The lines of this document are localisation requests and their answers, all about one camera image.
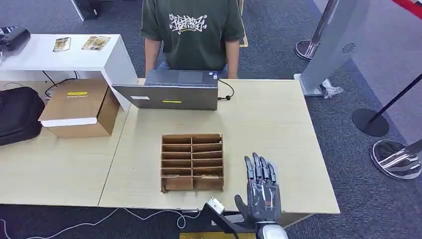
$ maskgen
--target graphic print on shirt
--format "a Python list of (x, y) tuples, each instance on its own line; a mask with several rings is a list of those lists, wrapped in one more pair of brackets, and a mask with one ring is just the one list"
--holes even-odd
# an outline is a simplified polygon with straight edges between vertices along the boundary
[(172, 31), (177, 31), (180, 35), (184, 31), (200, 31), (202, 32), (207, 28), (205, 24), (205, 19), (207, 15), (200, 16), (198, 18), (190, 17), (190, 16), (174, 16), (173, 14), (169, 14), (170, 19), (170, 29)]

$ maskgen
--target red barrier tape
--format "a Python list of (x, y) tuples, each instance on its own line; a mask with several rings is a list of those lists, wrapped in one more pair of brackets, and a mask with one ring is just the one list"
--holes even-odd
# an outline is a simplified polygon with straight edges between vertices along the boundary
[(415, 0), (393, 0), (398, 5), (413, 13), (415, 16), (422, 19), (422, 2), (415, 2)]

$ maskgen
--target green t-shirt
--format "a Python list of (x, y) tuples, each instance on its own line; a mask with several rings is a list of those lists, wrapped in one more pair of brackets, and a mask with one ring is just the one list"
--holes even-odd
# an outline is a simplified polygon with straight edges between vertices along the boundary
[(141, 33), (163, 41), (170, 69), (219, 71), (244, 36), (237, 0), (143, 0)]

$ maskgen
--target person's arm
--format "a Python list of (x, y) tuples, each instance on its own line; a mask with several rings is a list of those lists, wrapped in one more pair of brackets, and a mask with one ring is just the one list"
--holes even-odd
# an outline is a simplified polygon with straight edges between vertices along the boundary
[(245, 36), (237, 0), (228, 0), (228, 12), (223, 36), (227, 55), (228, 78), (237, 79), (240, 39)]
[(145, 75), (155, 68), (162, 40), (155, 12), (155, 1), (143, 0), (141, 34), (145, 37)]
[(148, 71), (155, 68), (160, 46), (161, 41), (145, 38), (145, 75)]
[(225, 42), (229, 79), (237, 79), (237, 66), (239, 64), (239, 45), (239, 40)]

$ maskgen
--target yellow sticker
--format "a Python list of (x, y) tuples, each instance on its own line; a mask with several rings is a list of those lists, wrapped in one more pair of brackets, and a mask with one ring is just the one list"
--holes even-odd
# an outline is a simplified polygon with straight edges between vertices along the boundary
[(87, 95), (88, 92), (68, 92), (67, 95), (68, 96), (84, 96)]
[(163, 101), (163, 103), (181, 103), (181, 101)]

